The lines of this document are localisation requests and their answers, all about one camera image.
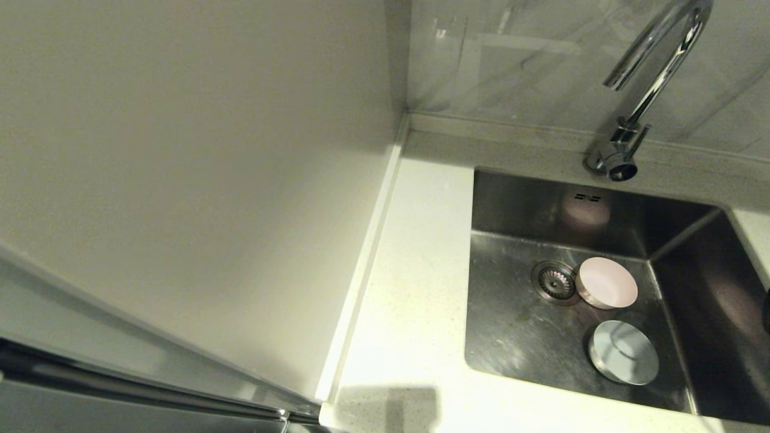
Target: faucet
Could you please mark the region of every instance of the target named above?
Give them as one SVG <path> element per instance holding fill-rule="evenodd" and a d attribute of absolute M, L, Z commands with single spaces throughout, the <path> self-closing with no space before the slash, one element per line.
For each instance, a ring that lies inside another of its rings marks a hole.
<path fill-rule="evenodd" d="M 687 25 L 681 35 L 681 41 L 668 59 L 658 76 L 650 84 L 630 116 L 618 117 L 618 128 L 609 142 L 603 143 L 586 156 L 585 168 L 595 174 L 606 174 L 610 180 L 622 182 L 634 177 L 638 171 L 634 163 L 634 154 L 650 125 L 642 125 L 641 117 L 668 84 L 687 54 L 695 46 L 703 33 L 708 17 L 713 8 L 713 0 L 672 0 L 652 19 L 636 38 L 623 58 L 612 69 L 604 85 L 614 91 L 622 90 L 639 66 L 644 63 L 658 43 L 679 23 L 687 18 Z"/>

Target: faucet base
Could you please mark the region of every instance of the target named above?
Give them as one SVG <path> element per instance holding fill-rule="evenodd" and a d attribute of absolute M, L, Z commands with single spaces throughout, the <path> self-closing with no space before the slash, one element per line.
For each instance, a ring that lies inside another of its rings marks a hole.
<path fill-rule="evenodd" d="M 595 153 L 596 152 L 591 152 L 585 158 L 583 158 L 583 168 L 585 168 L 591 174 L 595 174 L 597 176 L 606 176 L 607 169 L 604 168 L 604 162 L 602 162 L 600 157 L 595 156 Z"/>

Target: kitchen sink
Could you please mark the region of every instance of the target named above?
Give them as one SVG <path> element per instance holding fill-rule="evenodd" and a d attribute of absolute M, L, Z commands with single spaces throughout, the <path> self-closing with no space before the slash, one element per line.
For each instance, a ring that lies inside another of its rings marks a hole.
<path fill-rule="evenodd" d="M 475 173 L 473 206 L 473 369 L 770 425 L 767 295 L 723 209 L 485 170 Z M 600 310 L 571 295 L 570 277 L 596 256 L 631 272 L 633 305 Z M 660 370 L 650 384 L 610 381 L 591 363 L 591 332 L 613 319 L 655 346 Z"/>

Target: refrigerator door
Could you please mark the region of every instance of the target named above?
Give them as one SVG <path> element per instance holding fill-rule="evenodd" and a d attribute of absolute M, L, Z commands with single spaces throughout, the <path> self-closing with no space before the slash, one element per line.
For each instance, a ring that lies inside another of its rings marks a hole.
<path fill-rule="evenodd" d="M 67 281 L 2 256 L 0 250 L 0 338 L 89 368 L 317 418 L 317 402 L 77 297 Z"/>
<path fill-rule="evenodd" d="M 14 433 L 282 433 L 285 423 L 0 382 L 0 431 Z"/>

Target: quartz countertop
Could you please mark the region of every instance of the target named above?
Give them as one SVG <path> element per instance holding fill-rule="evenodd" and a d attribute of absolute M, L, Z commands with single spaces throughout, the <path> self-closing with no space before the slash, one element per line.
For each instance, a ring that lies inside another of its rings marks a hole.
<path fill-rule="evenodd" d="M 417 123 L 421 129 L 433 126 L 425 119 Z M 560 140 L 580 142 L 585 137 L 533 129 L 508 128 L 505 133 L 500 139 L 496 133 L 491 139 L 489 134 L 473 138 L 478 133 L 410 134 L 337 398 L 324 404 L 322 423 L 351 433 L 770 432 L 770 427 L 579 394 L 466 365 L 477 166 L 720 204 L 728 209 L 763 283 L 770 285 L 770 165 L 766 173 L 761 163 L 741 160 L 715 168 L 719 155 L 693 160 L 675 153 L 661 160 L 664 148 L 652 145 L 638 155 L 637 177 L 615 184 L 583 169 L 583 155 L 575 147 L 583 144 Z"/>

